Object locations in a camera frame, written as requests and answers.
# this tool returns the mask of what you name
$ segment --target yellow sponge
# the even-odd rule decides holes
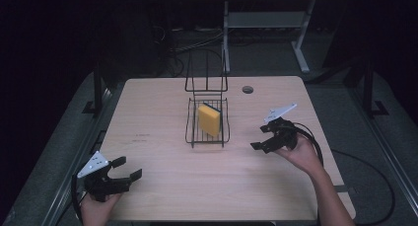
[[[217,136],[221,127],[221,113],[207,104],[198,109],[199,127],[212,136]]]

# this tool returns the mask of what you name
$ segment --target hand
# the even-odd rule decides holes
[[[95,201],[93,196],[87,193],[80,205],[83,225],[104,226],[110,217],[113,207],[119,201],[121,196],[121,193],[107,195],[105,202],[99,202]]]
[[[308,175],[311,175],[315,171],[323,170],[322,164],[317,158],[312,143],[300,133],[298,133],[297,138],[298,143],[296,144],[295,149],[289,150],[280,148],[274,152]]]

